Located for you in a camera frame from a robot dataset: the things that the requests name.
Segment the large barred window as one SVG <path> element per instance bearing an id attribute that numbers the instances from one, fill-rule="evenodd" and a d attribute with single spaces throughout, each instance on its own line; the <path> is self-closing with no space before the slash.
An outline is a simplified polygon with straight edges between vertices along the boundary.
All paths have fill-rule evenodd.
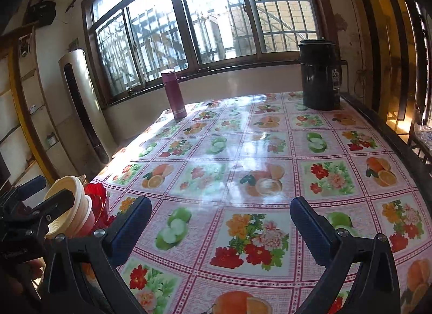
<path id="1" fill-rule="evenodd" d="M 329 0 L 83 0 L 98 96 L 109 105 L 183 79 L 293 63 L 302 43 L 337 40 Z"/>

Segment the floral fruit tablecloth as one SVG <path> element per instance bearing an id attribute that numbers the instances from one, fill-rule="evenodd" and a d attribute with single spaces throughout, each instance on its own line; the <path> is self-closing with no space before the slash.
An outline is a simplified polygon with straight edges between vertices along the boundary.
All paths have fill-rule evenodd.
<path id="1" fill-rule="evenodd" d="M 145 196 L 149 222 L 119 272 L 147 313 L 294 313 L 324 268 L 290 218 L 305 198 L 355 237 L 384 234 L 402 313 L 431 298 L 428 174 L 410 169 L 352 104 L 331 112 L 300 92 L 164 111 L 94 178 L 119 217 Z"/>

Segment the white tower air conditioner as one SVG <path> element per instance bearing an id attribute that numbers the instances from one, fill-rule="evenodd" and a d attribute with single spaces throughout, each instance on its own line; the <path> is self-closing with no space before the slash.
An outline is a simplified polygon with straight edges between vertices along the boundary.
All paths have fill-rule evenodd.
<path id="1" fill-rule="evenodd" d="M 90 77 L 84 50 L 67 52 L 59 60 L 66 91 L 87 140 L 102 164 L 108 164 L 117 144 L 110 132 Z"/>

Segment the small yellow plastic bowl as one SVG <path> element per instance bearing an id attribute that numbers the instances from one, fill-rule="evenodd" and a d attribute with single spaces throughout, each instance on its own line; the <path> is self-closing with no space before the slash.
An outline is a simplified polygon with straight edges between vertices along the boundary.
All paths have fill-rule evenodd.
<path id="1" fill-rule="evenodd" d="M 45 237 L 53 239 L 58 234 L 68 238 L 85 237 L 95 225 L 95 219 L 92 200 L 85 194 L 81 181 L 75 176 L 60 178 L 50 187 L 43 201 L 50 202 L 55 195 L 58 195 L 58 207 L 65 211 L 51 218 Z"/>

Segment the large red plastic plate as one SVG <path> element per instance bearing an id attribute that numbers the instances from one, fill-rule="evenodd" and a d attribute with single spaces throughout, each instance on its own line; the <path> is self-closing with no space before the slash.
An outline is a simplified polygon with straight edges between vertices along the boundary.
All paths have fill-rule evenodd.
<path id="1" fill-rule="evenodd" d="M 108 191 L 101 182 L 89 183 L 84 186 L 84 192 L 92 200 L 92 212 L 95 217 L 90 234 L 100 228 L 108 228 L 116 217 L 108 215 L 109 199 Z"/>

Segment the magenta thermos bottle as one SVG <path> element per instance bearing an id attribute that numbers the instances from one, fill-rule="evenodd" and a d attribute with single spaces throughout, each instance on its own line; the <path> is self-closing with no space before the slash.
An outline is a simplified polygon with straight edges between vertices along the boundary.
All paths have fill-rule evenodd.
<path id="1" fill-rule="evenodd" d="M 187 111 L 185 109 L 176 72 L 174 69 L 167 69 L 161 71 L 161 75 L 174 120 L 180 121 L 187 117 Z"/>

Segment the black cylindrical container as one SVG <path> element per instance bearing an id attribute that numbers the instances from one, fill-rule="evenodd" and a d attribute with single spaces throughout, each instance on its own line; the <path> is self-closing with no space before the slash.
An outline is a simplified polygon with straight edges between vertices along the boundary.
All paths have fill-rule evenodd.
<path id="1" fill-rule="evenodd" d="M 340 108 L 341 66 L 334 42 L 306 39 L 299 44 L 303 104 L 313 110 Z"/>

